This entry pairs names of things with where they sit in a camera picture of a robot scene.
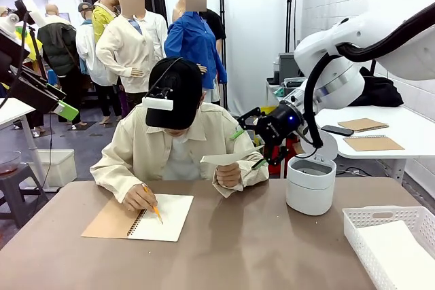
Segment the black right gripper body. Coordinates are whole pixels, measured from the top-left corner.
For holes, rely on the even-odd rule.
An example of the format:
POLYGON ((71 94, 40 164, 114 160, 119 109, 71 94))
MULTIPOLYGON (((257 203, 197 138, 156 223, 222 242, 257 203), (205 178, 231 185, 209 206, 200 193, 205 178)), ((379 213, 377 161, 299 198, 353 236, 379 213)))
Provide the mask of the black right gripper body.
POLYGON ((280 102, 262 118, 262 139, 269 146, 280 145, 302 123, 302 114, 293 104, 280 102))

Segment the white paper sheet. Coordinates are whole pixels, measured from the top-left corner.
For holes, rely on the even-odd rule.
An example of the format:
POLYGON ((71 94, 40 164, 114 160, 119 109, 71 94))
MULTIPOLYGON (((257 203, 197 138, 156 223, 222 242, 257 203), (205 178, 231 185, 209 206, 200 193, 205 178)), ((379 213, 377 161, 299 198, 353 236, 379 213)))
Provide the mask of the white paper sheet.
POLYGON ((243 160, 253 153, 258 153, 258 150, 262 148, 263 145, 239 153, 203 156, 200 160, 200 163, 214 164, 216 166, 227 166, 236 161, 243 160))

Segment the brown spiral notebook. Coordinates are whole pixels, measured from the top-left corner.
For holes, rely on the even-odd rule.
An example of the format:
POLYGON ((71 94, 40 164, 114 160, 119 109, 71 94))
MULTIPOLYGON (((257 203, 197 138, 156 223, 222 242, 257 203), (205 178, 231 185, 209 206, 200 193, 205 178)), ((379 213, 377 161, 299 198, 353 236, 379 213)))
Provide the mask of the brown spiral notebook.
POLYGON ((84 230, 82 236, 177 242, 194 197, 157 194, 156 198, 163 224, 156 213, 128 211, 112 198, 84 230))

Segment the yellow pencil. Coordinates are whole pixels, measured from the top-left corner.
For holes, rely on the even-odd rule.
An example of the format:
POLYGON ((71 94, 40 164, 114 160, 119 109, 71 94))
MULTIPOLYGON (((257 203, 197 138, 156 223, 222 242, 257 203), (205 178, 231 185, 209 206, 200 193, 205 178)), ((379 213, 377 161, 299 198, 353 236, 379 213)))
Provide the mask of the yellow pencil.
MULTIPOLYGON (((144 183, 143 183, 143 188, 144 188, 144 191, 145 191, 147 194, 153 196, 153 192, 152 192, 152 191, 148 188, 148 186, 147 186, 146 184, 144 184, 144 183)), ((160 215, 160 212, 159 212, 159 210, 158 210, 157 205, 151 205, 151 206, 152 206, 152 208, 153 208, 153 211, 157 214, 157 217, 158 217, 159 221, 161 222, 161 224, 163 224, 163 220, 162 220, 162 217, 161 217, 161 215, 160 215)))

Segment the person's left hand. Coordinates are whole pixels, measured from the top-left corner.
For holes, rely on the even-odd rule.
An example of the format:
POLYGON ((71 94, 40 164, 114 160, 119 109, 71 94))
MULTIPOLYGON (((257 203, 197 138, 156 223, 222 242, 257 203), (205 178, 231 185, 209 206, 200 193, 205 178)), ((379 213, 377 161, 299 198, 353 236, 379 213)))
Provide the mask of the person's left hand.
POLYGON ((219 165, 216 168, 216 180, 223 187, 235 187, 241 182, 241 169, 237 162, 219 165))

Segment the person's right hand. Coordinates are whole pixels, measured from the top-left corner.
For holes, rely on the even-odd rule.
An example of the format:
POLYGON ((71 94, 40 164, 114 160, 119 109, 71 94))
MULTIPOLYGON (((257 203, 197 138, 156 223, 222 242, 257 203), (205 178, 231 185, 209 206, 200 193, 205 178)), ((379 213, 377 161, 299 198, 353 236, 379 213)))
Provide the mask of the person's right hand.
POLYGON ((122 204, 130 211, 154 212, 158 202, 152 190, 144 184, 137 184, 127 191, 122 204))

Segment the red bag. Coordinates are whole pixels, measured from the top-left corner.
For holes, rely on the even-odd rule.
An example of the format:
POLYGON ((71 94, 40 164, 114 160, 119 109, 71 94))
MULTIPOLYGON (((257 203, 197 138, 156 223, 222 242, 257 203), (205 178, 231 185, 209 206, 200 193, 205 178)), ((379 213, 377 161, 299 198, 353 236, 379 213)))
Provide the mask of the red bag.
POLYGON ((288 161, 301 152, 299 145, 299 138, 295 134, 291 134, 285 140, 285 146, 288 149, 287 156, 279 165, 268 165, 269 175, 281 178, 281 168, 283 168, 284 176, 286 176, 288 161))

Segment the white lidded trash bin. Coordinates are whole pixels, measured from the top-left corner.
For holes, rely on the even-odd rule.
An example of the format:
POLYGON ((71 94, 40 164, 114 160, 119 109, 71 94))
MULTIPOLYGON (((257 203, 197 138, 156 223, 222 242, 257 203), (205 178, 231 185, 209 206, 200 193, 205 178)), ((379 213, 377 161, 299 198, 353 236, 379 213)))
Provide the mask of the white lidded trash bin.
POLYGON ((287 205, 305 215, 320 216, 332 206, 338 154, 335 138, 319 131, 323 146, 319 149, 301 140, 304 153, 294 156, 287 167, 287 205))

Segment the person in cream shirt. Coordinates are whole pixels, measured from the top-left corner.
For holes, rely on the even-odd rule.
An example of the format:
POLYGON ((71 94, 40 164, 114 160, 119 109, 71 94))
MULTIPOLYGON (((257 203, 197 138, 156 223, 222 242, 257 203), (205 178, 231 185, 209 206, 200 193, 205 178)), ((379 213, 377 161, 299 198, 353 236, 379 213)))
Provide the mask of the person in cream shirt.
POLYGON ((254 144, 246 132, 231 141, 237 121, 225 108, 204 99, 205 91, 192 125, 185 130, 148 126, 146 108, 137 105, 116 126, 102 157, 132 160, 133 174, 149 189, 150 181, 212 182, 217 166, 200 163, 203 156, 239 153, 254 144))

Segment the black cap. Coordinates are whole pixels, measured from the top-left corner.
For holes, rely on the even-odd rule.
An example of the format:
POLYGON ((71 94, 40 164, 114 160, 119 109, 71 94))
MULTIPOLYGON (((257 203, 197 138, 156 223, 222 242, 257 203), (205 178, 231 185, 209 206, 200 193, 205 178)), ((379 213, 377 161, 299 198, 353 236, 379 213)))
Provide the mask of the black cap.
POLYGON ((163 111, 144 106, 147 110, 146 124, 171 130, 189 128, 203 95, 202 75, 198 65, 182 57, 159 60, 150 73, 148 92, 157 87, 173 89, 173 110, 163 111))

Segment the yellow jacket mannequin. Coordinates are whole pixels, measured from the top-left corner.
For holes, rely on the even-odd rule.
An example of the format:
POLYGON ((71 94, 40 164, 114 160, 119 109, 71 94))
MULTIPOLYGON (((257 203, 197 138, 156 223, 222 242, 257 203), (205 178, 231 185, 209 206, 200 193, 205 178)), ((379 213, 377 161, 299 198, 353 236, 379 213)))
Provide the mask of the yellow jacket mannequin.
POLYGON ((101 38, 107 25, 118 15, 119 0, 95 0, 92 25, 95 43, 101 38))

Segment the blue shirt mannequin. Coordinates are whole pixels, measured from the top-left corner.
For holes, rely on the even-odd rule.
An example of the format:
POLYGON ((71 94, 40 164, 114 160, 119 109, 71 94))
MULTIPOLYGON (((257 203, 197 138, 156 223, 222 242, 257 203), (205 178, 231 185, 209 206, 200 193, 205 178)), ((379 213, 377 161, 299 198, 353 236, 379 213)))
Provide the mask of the blue shirt mannequin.
POLYGON ((218 103, 220 86, 227 83, 227 73, 217 49, 217 39, 200 11, 207 8, 207 0, 184 0, 181 16, 169 27, 164 43, 168 57, 182 57, 200 69, 205 100, 218 103))

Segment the black t-shirt mannequin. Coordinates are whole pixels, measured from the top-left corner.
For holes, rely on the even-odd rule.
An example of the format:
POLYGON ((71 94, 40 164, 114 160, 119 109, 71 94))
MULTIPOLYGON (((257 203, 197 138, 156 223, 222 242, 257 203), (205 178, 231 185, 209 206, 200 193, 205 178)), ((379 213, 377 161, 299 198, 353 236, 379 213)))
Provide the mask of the black t-shirt mannequin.
MULTIPOLYGON (((172 13, 172 22, 175 22, 186 10, 186 0, 178 0, 172 13)), ((221 23, 220 16, 214 11, 207 9, 206 12, 200 12, 200 16, 207 22, 211 31, 216 38, 216 48, 218 54, 222 55, 222 44, 226 38, 224 27, 221 23)))

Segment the black clothing pile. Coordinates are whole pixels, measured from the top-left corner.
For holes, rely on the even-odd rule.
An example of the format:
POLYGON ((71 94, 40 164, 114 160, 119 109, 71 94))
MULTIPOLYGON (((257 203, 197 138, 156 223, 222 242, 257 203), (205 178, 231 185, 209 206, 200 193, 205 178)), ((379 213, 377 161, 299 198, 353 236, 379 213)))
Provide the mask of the black clothing pile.
POLYGON ((349 105, 350 107, 399 107, 404 104, 390 79, 374 76, 366 67, 360 68, 360 74, 364 78, 364 89, 361 95, 349 105))

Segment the white side table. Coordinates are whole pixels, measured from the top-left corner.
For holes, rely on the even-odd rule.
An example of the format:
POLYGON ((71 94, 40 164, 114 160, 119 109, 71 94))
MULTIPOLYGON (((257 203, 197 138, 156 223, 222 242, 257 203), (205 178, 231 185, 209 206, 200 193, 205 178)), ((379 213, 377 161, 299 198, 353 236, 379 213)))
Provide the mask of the white side table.
POLYGON ((356 151, 334 135, 338 145, 338 154, 347 159, 382 160, 385 174, 401 183, 406 161, 418 158, 435 158, 435 123, 406 107, 345 107, 333 110, 323 109, 316 115, 318 126, 338 126, 340 122, 368 118, 388 124, 387 128, 357 132, 358 137, 385 135, 399 144, 402 150, 356 151))

